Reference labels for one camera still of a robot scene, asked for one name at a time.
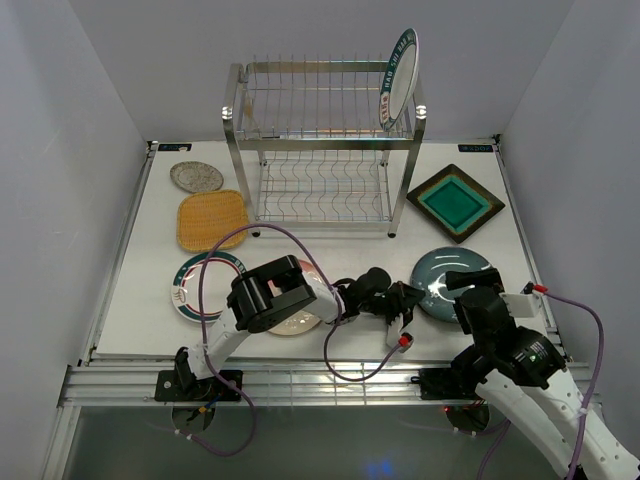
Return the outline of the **dark blue round plate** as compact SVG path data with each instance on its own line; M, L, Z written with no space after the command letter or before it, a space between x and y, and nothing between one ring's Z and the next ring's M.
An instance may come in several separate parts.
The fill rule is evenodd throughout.
M425 292L419 306L430 317L457 324L454 299L467 287L450 291L446 273L487 270L493 265L482 255L462 247L442 247L423 255L410 275L410 285Z

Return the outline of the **pink cream floral plate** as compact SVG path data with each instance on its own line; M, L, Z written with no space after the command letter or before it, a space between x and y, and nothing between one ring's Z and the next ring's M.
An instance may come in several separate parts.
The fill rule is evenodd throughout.
M320 284L324 284L317 269L310 262L299 259L299 263L302 271L307 276L319 282ZM297 336L314 329L321 322L322 320L316 315L313 315L312 313L309 313L305 310L300 310L283 322L269 329L269 332L277 336Z

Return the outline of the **white plate teal lettered rim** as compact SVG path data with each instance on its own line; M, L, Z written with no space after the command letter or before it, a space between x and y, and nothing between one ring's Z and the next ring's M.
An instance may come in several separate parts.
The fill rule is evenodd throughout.
M394 45L379 90L378 118L390 131L412 98L419 74L419 40L413 28L406 29Z

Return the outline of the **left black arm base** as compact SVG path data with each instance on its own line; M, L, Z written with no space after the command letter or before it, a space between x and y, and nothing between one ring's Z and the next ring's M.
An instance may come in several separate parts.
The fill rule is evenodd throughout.
M228 388L217 378L210 377L196 380L189 387L183 387L176 370L162 370L159 372L154 400L156 402L198 402L207 403L218 399L223 402L237 402L241 395Z

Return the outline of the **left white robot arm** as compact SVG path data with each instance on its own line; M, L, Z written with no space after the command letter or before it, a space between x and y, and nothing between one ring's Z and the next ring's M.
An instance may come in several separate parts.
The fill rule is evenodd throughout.
M177 386L190 399L205 397L211 379L250 335L266 332L300 312L328 325L362 313L381 317L387 325L389 353L404 352L414 341L408 326L424 297L423 290L392 281L379 267L356 279L327 284L319 273L306 271L296 257L281 257L240 273L215 320L199 316L200 344L180 348L174 360Z

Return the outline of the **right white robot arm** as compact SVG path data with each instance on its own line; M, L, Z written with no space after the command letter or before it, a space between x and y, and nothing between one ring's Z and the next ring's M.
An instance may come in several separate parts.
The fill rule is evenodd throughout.
M580 391L549 338L516 322L537 315L547 288L507 293L494 268L449 271L445 284L461 292L454 311L472 338L451 363L454 390L496 407L562 479L638 478L638 458L590 406L595 387Z

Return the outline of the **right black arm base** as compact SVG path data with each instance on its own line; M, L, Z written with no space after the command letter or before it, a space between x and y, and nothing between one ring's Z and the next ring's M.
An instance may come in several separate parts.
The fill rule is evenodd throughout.
M410 383L419 387L421 400L477 400L475 390L451 368L422 368Z

